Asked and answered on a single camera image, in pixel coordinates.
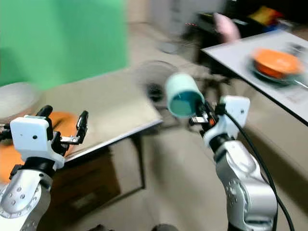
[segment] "white bowl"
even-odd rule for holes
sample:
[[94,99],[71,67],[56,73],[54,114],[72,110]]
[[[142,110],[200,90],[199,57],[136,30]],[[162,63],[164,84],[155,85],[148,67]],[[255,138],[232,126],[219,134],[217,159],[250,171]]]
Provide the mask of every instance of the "white bowl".
[[0,87],[0,124],[9,123],[17,117],[32,114],[39,98],[39,91],[26,82]]

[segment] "floor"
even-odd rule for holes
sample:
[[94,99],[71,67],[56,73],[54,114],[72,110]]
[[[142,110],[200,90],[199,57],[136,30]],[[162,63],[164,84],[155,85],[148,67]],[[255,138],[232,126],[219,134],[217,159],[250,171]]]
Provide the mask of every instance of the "floor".
[[[130,25],[129,71],[133,72],[138,65],[148,60],[169,62],[188,72],[196,69],[182,56],[159,51],[158,42],[162,40],[167,38],[148,25]],[[238,89],[229,88],[227,91],[243,91],[243,83],[234,84]],[[265,107],[258,100],[253,100],[252,105],[247,124],[250,130],[256,127],[256,121],[264,118],[264,114],[258,114],[254,108]],[[165,116],[165,119],[168,123],[175,122],[170,116]],[[147,189],[111,206],[93,211],[67,230],[86,231],[100,223],[115,231],[150,231],[159,223],[175,225],[179,231],[227,230],[225,193],[215,173],[212,151],[204,146],[200,135],[186,130],[182,125],[161,130],[156,135],[145,136],[143,142]],[[122,191],[138,186],[140,180],[137,157],[132,143],[129,140],[119,142],[112,146],[112,151]],[[301,175],[305,176],[306,171],[300,169]],[[307,230],[307,209],[303,208],[289,191],[285,192],[290,185],[280,182],[279,194],[289,209],[295,229]],[[281,213],[278,230],[288,230]]]

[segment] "concrete floor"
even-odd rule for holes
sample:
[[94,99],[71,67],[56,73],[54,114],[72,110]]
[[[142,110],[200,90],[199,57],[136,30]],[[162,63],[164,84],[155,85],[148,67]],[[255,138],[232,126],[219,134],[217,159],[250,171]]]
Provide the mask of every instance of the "concrete floor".
[[[125,71],[133,72],[147,60],[166,61],[188,72],[194,70],[196,66],[181,56],[157,49],[157,43],[166,39],[145,24],[131,25],[130,67]],[[226,87],[226,93],[250,97],[246,128],[265,153],[295,229],[307,230],[307,127],[246,84],[234,81],[232,85]],[[96,209],[68,230],[86,231],[100,223],[115,231],[150,231],[159,223],[175,225],[179,231],[227,230],[225,193],[215,173],[213,153],[204,146],[200,135],[181,126],[146,136],[143,141],[147,189]],[[122,191],[138,186],[137,158],[131,142],[119,142],[112,146],[112,151]],[[281,212],[277,230],[288,230]]]

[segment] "black cable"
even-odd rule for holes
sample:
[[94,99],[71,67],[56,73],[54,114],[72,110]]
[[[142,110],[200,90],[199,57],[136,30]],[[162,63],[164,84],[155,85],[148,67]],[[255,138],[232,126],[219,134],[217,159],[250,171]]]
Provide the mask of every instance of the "black cable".
[[[278,196],[277,194],[277,191],[276,191],[276,187],[275,187],[275,184],[274,184],[274,181],[273,181],[273,178],[271,177],[270,175],[270,172],[268,170],[268,168],[266,167],[265,165],[265,162],[263,160],[263,158],[261,157],[261,155],[259,154],[258,150],[256,149],[256,147],[254,146],[254,144],[252,143],[250,137],[246,134],[246,132],[242,129],[241,125],[225,110],[224,111],[224,114],[236,125],[236,127],[239,129],[239,131],[241,132],[241,134],[244,136],[244,138],[247,140],[249,146],[252,148],[253,152],[255,153],[255,157],[257,159],[257,161],[260,163],[260,165],[262,166],[264,172],[265,172],[265,175],[268,179],[268,184],[270,185],[270,187],[273,189],[274,191],[274,194],[276,196],[276,199],[278,201],[278,204],[279,206],[281,207],[284,215],[285,215],[285,218],[287,219],[288,221],[288,224],[289,224],[289,228],[290,228],[290,231],[295,231],[294,229],[294,225],[293,225],[293,222],[292,222],[292,219],[290,217],[290,214],[287,210],[287,208],[285,207],[285,205],[283,204],[283,202],[281,201],[280,197]],[[273,230],[275,231],[276,228],[277,228],[277,219],[278,219],[278,211],[274,217],[274,221],[273,221]]]

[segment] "robotic arm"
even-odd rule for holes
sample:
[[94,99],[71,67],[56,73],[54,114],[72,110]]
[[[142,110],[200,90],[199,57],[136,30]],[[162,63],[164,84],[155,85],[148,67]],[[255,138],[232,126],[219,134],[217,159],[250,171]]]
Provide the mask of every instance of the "robotic arm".
[[271,231],[277,212],[276,196],[260,173],[256,159],[240,141],[235,140],[238,129],[226,115],[227,110],[244,126],[249,99],[226,96],[215,111],[205,102],[197,106],[197,117],[190,124],[200,124],[206,145],[214,152],[216,173],[227,196],[228,231]]
[[51,106],[36,116],[26,115],[2,125],[1,139],[13,139],[25,164],[15,165],[10,183],[0,190],[0,227],[12,231],[34,231],[50,204],[52,177],[64,166],[64,154],[70,144],[83,142],[88,112],[77,123],[77,135],[61,137],[52,130]]

